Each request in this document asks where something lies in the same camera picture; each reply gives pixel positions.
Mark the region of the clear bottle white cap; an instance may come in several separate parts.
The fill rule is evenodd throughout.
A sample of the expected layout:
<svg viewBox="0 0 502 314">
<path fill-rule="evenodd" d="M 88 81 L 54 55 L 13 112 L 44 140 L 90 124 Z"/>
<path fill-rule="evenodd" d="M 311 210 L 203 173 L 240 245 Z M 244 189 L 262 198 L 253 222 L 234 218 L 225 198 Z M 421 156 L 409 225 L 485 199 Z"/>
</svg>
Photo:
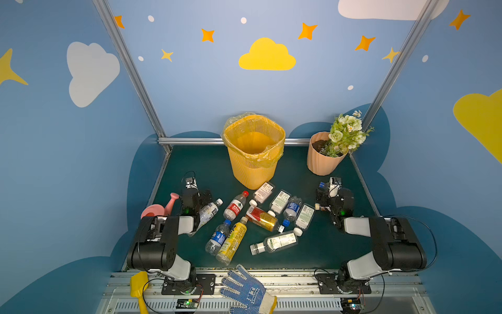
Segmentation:
<svg viewBox="0 0 502 314">
<path fill-rule="evenodd" d="M 208 223 L 218 213 L 219 208 L 223 203 L 224 202 L 219 198 L 203 207 L 199 211 L 199 224 L 197 225 L 197 228 L 188 235 L 194 236 L 202 226 L 206 225 L 206 223 Z"/>
</svg>

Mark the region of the square bottle green label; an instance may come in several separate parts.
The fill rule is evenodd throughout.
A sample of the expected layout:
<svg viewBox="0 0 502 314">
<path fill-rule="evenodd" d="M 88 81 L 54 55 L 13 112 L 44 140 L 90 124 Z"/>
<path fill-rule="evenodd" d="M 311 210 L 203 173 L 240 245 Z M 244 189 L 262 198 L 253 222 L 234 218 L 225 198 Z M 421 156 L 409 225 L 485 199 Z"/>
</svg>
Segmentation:
<svg viewBox="0 0 502 314">
<path fill-rule="evenodd" d="M 311 207 L 309 204 L 304 204 L 300 209 L 298 216 L 295 220 L 295 227 L 293 229 L 294 234 L 297 237 L 301 237 L 311 224 L 313 215 L 315 214 L 315 208 Z"/>
<path fill-rule="evenodd" d="M 273 201 L 271 202 L 268 213 L 273 217 L 277 217 L 278 215 L 280 215 L 288 205 L 291 197 L 292 195 L 289 194 L 288 192 L 280 190 L 279 193 L 274 197 Z"/>
</svg>

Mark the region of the yellow label drink bottle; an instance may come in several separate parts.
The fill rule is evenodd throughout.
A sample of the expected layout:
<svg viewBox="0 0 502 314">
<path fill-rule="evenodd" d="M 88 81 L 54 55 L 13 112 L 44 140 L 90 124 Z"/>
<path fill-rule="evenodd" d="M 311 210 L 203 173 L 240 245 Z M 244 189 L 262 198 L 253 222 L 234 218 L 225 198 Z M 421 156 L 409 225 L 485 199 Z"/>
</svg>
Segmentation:
<svg viewBox="0 0 502 314">
<path fill-rule="evenodd" d="M 230 265 L 234 255 L 236 254 L 241 242 L 243 241 L 247 232 L 247 217 L 242 217 L 240 221 L 234 226 L 230 235 L 225 240 L 223 246 L 216 255 L 216 259 L 225 264 Z"/>
</svg>

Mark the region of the red yellow tea bottle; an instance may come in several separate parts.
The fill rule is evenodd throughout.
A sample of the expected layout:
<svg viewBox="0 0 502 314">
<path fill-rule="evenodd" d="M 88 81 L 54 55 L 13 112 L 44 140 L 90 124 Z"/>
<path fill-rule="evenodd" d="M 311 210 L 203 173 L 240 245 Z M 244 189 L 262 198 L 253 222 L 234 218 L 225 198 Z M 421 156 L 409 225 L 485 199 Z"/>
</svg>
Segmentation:
<svg viewBox="0 0 502 314">
<path fill-rule="evenodd" d="M 284 220 L 282 223 L 274 216 L 272 211 L 265 212 L 264 210 L 251 205 L 247 212 L 246 217 L 255 225 L 258 225 L 270 232 L 278 231 L 282 233 L 285 228 L 289 227 L 291 222 Z"/>
</svg>

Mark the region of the large square bottle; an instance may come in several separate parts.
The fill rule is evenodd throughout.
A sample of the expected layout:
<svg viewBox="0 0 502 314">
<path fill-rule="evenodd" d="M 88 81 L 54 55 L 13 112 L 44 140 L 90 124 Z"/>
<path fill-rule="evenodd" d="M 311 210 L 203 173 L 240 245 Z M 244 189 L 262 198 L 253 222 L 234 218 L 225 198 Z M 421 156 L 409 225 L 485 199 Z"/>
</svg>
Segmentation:
<svg viewBox="0 0 502 314">
<path fill-rule="evenodd" d="M 252 255 L 261 253 L 274 253 L 293 247 L 298 244 L 298 237 L 293 231 L 284 232 L 282 234 L 272 235 L 263 240 L 261 243 L 256 243 L 250 246 Z"/>
</svg>

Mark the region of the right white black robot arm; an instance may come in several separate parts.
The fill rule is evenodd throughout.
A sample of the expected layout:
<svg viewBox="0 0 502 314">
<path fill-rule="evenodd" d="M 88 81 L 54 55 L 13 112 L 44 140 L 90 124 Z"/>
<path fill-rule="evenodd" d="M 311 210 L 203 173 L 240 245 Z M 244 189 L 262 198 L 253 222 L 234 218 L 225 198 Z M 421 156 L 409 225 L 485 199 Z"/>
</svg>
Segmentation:
<svg viewBox="0 0 502 314">
<path fill-rule="evenodd" d="M 321 183 L 316 189 L 315 209 L 329 212 L 339 231 L 371 239 L 369 253 L 344 262 L 339 268 L 336 282 L 341 293 L 353 293 L 384 273 L 427 268 L 426 251 L 407 218 L 355 217 L 354 204 L 354 195 L 347 188 L 329 188 Z"/>
</svg>

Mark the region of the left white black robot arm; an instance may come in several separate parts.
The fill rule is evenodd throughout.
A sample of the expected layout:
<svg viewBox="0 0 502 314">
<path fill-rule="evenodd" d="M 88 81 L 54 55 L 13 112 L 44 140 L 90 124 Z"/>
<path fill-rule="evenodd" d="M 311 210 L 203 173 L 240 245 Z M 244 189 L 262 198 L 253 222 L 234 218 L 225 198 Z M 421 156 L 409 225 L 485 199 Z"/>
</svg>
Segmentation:
<svg viewBox="0 0 502 314">
<path fill-rule="evenodd" d="M 214 294 L 216 276 L 198 275 L 191 262 L 177 255 L 179 236 L 196 233 L 201 226 L 198 207 L 222 205 L 222 200 L 212 201 L 210 197 L 210 192 L 200 194 L 194 188 L 181 196 L 173 192 L 166 206 L 154 204 L 141 214 L 127 266 L 146 275 L 159 273 L 163 295 Z"/>
</svg>

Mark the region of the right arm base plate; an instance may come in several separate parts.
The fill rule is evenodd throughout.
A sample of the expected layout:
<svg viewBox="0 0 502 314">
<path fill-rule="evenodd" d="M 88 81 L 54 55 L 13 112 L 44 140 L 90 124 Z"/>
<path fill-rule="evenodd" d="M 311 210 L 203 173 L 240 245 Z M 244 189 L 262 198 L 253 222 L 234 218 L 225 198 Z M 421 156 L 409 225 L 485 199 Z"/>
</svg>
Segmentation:
<svg viewBox="0 0 502 314">
<path fill-rule="evenodd" d="M 318 273 L 315 275 L 321 294 L 371 294 L 372 290 L 367 281 L 358 281 L 350 277 L 341 277 L 332 273 Z"/>
</svg>

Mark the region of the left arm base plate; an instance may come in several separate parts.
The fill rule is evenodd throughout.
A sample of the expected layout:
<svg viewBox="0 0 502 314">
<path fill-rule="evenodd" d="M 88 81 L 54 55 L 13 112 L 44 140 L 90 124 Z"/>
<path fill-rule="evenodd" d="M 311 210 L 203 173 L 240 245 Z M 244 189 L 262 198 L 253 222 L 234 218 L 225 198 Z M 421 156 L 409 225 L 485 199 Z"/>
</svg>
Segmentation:
<svg viewBox="0 0 502 314">
<path fill-rule="evenodd" d="M 168 277 L 162 284 L 162 295 L 213 295 L 216 276 L 214 274 L 190 275 L 187 280 L 173 280 Z"/>
</svg>

